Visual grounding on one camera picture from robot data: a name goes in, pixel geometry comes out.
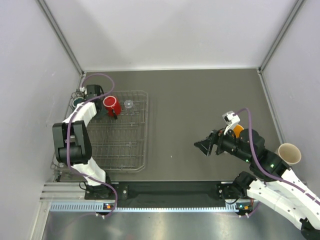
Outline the clear plastic cup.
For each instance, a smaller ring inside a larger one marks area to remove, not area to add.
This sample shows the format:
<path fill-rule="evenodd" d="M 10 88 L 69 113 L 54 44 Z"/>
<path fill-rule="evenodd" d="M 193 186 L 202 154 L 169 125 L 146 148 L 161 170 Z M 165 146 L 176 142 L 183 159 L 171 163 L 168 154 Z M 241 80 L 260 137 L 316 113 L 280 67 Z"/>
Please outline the clear plastic cup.
<path fill-rule="evenodd" d="M 128 99 L 124 102 L 124 108 L 126 111 L 134 111 L 135 105 L 131 99 Z"/>

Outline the red mug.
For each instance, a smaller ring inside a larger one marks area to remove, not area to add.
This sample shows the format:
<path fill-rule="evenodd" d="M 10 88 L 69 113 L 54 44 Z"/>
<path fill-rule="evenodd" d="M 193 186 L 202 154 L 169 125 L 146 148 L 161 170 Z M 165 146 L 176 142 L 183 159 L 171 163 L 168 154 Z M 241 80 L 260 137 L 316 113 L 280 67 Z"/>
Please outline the red mug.
<path fill-rule="evenodd" d="M 117 120 L 118 115 L 120 115 L 122 112 L 122 107 L 121 107 L 119 100 L 115 96 L 109 95 L 103 99 L 102 103 L 103 103 L 103 106 L 105 107 L 105 109 L 107 110 L 107 114 L 110 117 Z"/>

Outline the dark green mug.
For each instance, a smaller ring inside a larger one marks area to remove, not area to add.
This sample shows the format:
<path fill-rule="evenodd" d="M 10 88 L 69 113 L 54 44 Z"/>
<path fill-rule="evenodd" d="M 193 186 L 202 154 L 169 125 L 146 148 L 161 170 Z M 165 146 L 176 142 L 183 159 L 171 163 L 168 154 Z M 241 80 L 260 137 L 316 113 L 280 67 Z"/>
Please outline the dark green mug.
<path fill-rule="evenodd" d="M 71 107 L 73 109 L 75 109 L 77 107 L 78 104 L 82 103 L 84 101 L 83 97 L 77 97 L 75 99 L 73 99 L 72 103 L 71 103 Z"/>

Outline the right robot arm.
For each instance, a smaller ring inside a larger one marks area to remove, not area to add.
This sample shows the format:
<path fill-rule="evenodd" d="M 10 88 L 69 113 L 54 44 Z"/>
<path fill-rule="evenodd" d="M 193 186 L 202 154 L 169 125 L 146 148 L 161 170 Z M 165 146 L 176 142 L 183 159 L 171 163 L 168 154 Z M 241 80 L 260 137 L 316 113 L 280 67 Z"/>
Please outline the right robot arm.
<path fill-rule="evenodd" d="M 228 153 L 249 164 L 233 181 L 238 198 L 251 198 L 268 206 L 290 221 L 306 240 L 320 238 L 320 199 L 276 153 L 266 149 L 257 131 L 244 129 L 238 136 L 213 130 L 204 140 L 194 143 L 206 156 Z"/>

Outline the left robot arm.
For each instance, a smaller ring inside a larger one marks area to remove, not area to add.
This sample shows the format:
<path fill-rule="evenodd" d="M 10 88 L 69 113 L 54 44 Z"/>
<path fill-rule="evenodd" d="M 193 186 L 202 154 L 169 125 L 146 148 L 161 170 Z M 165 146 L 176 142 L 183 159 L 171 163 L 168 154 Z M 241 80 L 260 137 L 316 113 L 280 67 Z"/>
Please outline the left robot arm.
<path fill-rule="evenodd" d="M 93 158 L 87 131 L 89 122 L 102 110 L 102 100 L 98 96 L 103 94 L 102 87 L 97 84 L 77 89 L 70 116 L 52 126 L 56 160 L 85 178 L 86 199 L 107 199 L 113 194 L 109 175 Z"/>

